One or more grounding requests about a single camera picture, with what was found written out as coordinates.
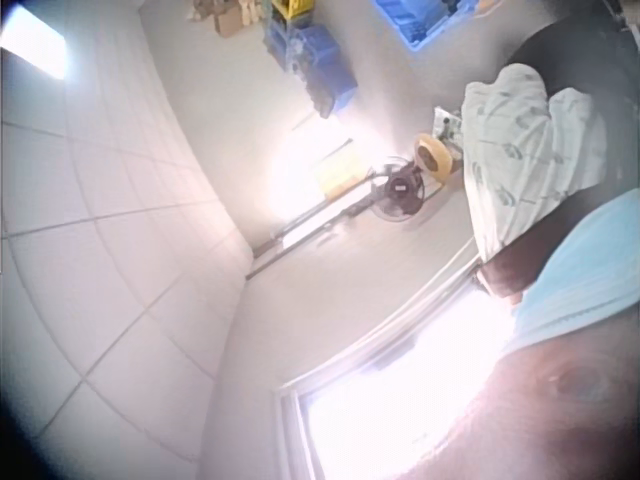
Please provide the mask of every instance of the skin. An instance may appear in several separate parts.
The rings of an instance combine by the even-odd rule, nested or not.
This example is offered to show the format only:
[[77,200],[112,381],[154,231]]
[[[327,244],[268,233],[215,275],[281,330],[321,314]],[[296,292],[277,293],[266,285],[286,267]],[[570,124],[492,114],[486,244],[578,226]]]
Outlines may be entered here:
[[638,306],[502,359],[401,480],[640,478]]

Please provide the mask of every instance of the yellow crate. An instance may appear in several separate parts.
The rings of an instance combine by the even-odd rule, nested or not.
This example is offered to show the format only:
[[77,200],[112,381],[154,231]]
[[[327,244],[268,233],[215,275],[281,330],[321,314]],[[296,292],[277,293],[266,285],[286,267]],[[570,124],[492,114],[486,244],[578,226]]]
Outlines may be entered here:
[[287,20],[313,10],[315,0],[273,0],[273,5]]

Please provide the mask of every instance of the wall tile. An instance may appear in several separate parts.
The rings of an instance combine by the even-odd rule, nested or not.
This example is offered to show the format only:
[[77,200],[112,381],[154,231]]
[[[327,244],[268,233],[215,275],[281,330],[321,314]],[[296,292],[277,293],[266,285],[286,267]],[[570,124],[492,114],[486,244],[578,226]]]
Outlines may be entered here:
[[197,262],[207,253],[204,241],[179,209],[152,210],[148,215],[162,232],[182,266]]
[[83,384],[38,442],[72,479],[189,480],[197,465],[150,441]]
[[62,406],[80,376],[38,318],[2,242],[2,395],[23,433],[39,434]]
[[123,154],[122,158],[133,182],[133,187],[146,208],[176,204],[169,189],[160,178],[153,161],[129,154]]
[[180,207],[209,248],[218,245],[233,228],[220,202]]
[[200,191],[203,195],[203,200],[205,201],[213,201],[218,200],[218,196],[216,192],[213,190],[211,183],[209,183],[209,179],[201,170],[192,170],[193,176],[200,185]]
[[98,231],[123,277],[148,306],[173,282],[180,267],[146,213],[99,220]]
[[176,203],[182,204],[194,201],[194,196],[181,175],[179,167],[168,163],[156,162],[156,169]]
[[71,137],[116,146],[102,94],[87,93],[79,88],[67,89],[66,102]]
[[223,246],[229,252],[230,258],[242,275],[247,275],[251,271],[253,263],[253,251],[245,241],[237,228],[227,235],[223,241]]
[[116,150],[76,141],[71,145],[71,153],[87,207],[93,216],[142,208]]
[[158,129],[154,125],[149,125],[145,122],[140,122],[140,128],[144,135],[149,153],[151,154],[151,158],[162,162],[169,162],[171,158],[164,139],[160,135]]
[[9,233],[89,217],[65,139],[3,126],[4,213]]
[[81,372],[142,312],[91,223],[16,237],[12,248],[42,320]]
[[229,275],[225,266],[226,252],[214,249],[189,269],[189,277],[195,281],[202,295],[207,298],[221,318],[233,320],[244,285],[241,275]]
[[200,441],[213,381],[145,316],[91,373],[115,408],[164,445],[189,458]]
[[65,135],[64,80],[2,51],[2,120]]
[[201,368],[216,375],[229,324],[207,302],[193,280],[180,279],[152,307],[151,314]]
[[150,156],[142,128],[130,109],[122,107],[122,104],[115,107],[112,103],[108,103],[107,110],[118,147],[126,152]]

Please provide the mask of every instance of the tape roll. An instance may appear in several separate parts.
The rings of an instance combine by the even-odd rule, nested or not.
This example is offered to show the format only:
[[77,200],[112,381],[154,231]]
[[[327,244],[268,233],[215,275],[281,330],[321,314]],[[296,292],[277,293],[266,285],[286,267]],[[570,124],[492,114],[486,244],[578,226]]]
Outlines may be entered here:
[[415,162],[440,183],[446,183],[454,171],[451,152],[437,138],[422,133],[414,148]]

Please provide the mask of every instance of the fan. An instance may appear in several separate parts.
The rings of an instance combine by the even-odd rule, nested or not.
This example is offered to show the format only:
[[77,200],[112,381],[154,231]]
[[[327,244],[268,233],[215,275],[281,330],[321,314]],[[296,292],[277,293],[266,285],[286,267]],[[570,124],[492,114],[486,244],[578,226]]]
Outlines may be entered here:
[[391,157],[371,181],[371,210],[389,222],[403,222],[418,213],[425,201],[421,169],[414,162]]

